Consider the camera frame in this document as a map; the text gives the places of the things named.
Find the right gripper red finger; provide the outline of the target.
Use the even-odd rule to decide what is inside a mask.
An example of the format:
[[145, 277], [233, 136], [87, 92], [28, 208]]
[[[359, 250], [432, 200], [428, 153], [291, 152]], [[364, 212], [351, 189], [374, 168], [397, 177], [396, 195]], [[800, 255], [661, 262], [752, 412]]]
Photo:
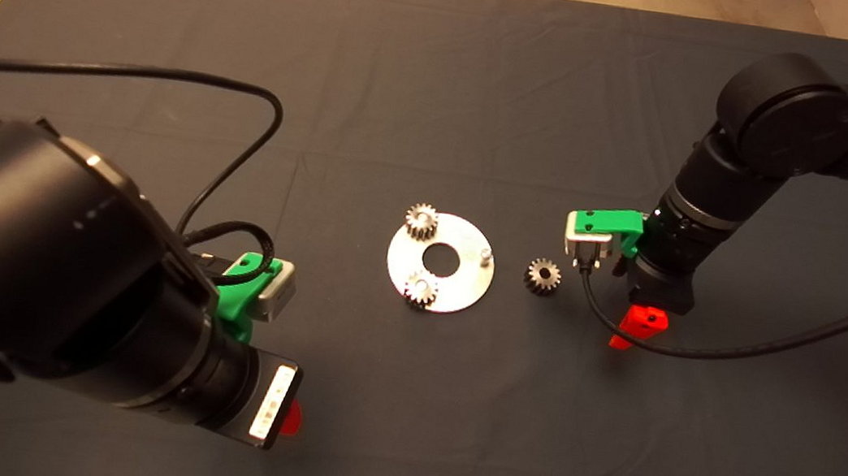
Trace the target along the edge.
[[647, 341], [666, 332], [670, 326], [668, 320], [666, 312], [658, 307], [632, 304], [619, 323], [619, 331], [635, 340]]

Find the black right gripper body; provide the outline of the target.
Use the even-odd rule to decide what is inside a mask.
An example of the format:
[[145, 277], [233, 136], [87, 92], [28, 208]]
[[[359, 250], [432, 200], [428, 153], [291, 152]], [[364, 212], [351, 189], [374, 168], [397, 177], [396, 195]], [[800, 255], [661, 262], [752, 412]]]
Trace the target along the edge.
[[693, 278], [692, 273], [664, 270], [637, 254], [627, 266], [625, 293], [630, 304], [686, 316], [696, 302]]

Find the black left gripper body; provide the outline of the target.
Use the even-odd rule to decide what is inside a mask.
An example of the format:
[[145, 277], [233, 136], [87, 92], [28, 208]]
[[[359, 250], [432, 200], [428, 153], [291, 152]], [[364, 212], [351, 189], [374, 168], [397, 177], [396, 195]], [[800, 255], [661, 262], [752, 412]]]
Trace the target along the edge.
[[222, 435], [270, 450], [282, 435], [285, 419], [303, 383], [304, 371], [295, 360], [250, 348], [249, 377], [223, 423]]

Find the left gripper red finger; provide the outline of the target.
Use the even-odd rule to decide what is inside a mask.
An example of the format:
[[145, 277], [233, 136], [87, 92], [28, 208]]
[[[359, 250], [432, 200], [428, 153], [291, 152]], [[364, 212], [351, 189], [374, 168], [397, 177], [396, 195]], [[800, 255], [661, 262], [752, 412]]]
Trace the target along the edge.
[[283, 420], [281, 420], [279, 434], [297, 436], [302, 426], [302, 414], [300, 402], [291, 401], [290, 406], [283, 416]]

